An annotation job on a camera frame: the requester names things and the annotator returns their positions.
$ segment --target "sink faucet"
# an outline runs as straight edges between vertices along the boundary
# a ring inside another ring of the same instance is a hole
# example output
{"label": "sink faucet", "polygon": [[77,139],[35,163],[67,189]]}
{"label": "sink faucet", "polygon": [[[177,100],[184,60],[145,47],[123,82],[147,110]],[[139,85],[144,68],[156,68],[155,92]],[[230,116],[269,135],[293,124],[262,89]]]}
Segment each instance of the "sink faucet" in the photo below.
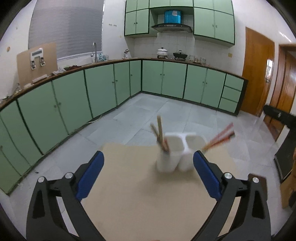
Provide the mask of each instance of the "sink faucet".
{"label": "sink faucet", "polygon": [[93,42],[93,49],[94,49],[95,53],[93,54],[93,52],[92,52],[92,53],[91,53],[91,57],[94,56],[94,61],[95,61],[95,63],[96,63],[96,62],[98,62],[98,57],[97,57],[97,55],[96,55],[96,42]]}

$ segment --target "metal bolt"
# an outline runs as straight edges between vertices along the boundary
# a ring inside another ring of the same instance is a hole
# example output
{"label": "metal bolt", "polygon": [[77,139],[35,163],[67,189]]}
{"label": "metal bolt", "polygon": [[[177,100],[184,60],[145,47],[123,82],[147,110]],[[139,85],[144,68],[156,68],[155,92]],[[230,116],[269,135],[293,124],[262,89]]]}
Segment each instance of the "metal bolt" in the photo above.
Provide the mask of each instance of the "metal bolt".
{"label": "metal bolt", "polygon": [[70,178],[72,178],[73,177],[73,173],[72,172],[67,172],[66,174],[65,174],[65,178],[66,179],[70,179]]}
{"label": "metal bolt", "polygon": [[39,183],[44,182],[44,177],[39,177],[39,178],[38,178],[38,182],[39,182]]}
{"label": "metal bolt", "polygon": [[232,174],[229,173],[229,172],[226,172],[226,173],[224,174],[224,176],[225,176],[226,179],[231,179],[231,178],[232,178]]}
{"label": "metal bolt", "polygon": [[253,182],[254,182],[254,183],[258,183],[258,182],[259,182],[259,179],[258,179],[257,177],[254,177],[254,178],[253,178]]}

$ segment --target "window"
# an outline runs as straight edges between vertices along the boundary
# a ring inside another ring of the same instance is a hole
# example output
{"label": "window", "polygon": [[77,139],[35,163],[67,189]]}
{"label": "window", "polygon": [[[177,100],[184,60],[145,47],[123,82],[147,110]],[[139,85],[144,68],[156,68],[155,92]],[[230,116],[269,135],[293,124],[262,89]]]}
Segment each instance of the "window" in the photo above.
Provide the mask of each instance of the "window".
{"label": "window", "polygon": [[37,0],[29,31],[29,49],[55,42],[57,58],[102,50],[104,0]]}

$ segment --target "cardboard sheet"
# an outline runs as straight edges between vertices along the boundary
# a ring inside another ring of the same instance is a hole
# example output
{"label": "cardboard sheet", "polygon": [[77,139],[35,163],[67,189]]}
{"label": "cardboard sheet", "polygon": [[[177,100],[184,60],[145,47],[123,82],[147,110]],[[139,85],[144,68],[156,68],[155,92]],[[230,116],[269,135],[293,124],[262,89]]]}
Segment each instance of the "cardboard sheet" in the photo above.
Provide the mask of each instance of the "cardboard sheet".
{"label": "cardboard sheet", "polygon": [[[107,241],[193,238],[216,203],[196,170],[158,173],[158,146],[107,143],[101,150],[104,167],[82,205]],[[236,175],[235,163],[223,146],[205,156],[223,172]],[[229,230],[238,204],[236,198],[221,234]]]}
{"label": "cardboard sheet", "polygon": [[[39,58],[36,58],[36,69],[32,70],[30,54],[39,48],[43,48],[45,66],[41,66]],[[50,75],[53,71],[57,71],[57,45],[55,43],[42,44],[17,55],[17,73],[21,88],[40,76]]]}

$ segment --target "countertop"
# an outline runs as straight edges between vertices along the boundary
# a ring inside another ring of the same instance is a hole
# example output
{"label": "countertop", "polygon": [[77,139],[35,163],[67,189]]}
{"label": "countertop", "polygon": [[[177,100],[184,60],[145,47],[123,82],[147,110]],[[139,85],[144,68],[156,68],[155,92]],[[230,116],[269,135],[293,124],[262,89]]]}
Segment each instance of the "countertop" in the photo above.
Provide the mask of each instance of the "countertop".
{"label": "countertop", "polygon": [[40,80],[40,81],[36,82],[35,84],[31,85],[30,87],[28,87],[26,89],[23,89],[23,90],[19,91],[18,93],[13,94],[9,98],[3,100],[0,103],[0,111],[3,108],[5,108],[7,105],[9,105],[11,102],[13,102],[14,100],[16,100],[18,97],[21,97],[22,95],[24,95],[27,92],[29,92],[29,91],[37,88],[38,86],[40,86],[42,84],[45,84],[45,83],[47,83],[49,81],[52,81],[52,80],[57,79],[57,78],[60,78],[60,77],[62,77],[64,75],[68,75],[68,74],[71,74],[71,73],[74,73],[74,72],[77,72],[77,71],[81,71],[81,70],[84,70],[84,69],[94,68],[94,67],[97,67],[97,66],[102,66],[102,65],[107,65],[107,64],[116,64],[116,63],[121,63],[121,62],[126,62],[126,61],[136,61],[136,60],[153,60],[153,61],[165,61],[165,62],[174,62],[174,63],[181,63],[181,64],[196,65],[196,66],[201,66],[201,67],[204,67],[204,68],[217,70],[217,71],[220,71],[220,72],[224,72],[224,73],[231,74],[233,76],[236,76],[236,77],[245,79],[242,76],[239,76],[237,74],[233,74],[233,73],[228,72],[228,71],[225,71],[225,70],[221,70],[221,69],[218,69],[218,68],[215,68],[215,67],[212,67],[212,66],[206,66],[206,65],[202,65],[202,64],[192,63],[192,62],[189,62],[189,61],[180,61],[180,60],[172,60],[172,59],[158,59],[158,58],[114,59],[114,60],[108,60],[108,61],[102,61],[102,62],[98,62],[98,63],[93,63],[93,64],[87,64],[87,65],[84,65],[84,66],[81,66],[81,67],[78,67],[78,68],[75,68],[75,69],[72,69],[72,70],[68,70],[68,71],[66,71],[64,73],[53,75],[53,76],[47,77],[47,78],[45,78],[43,80]]}

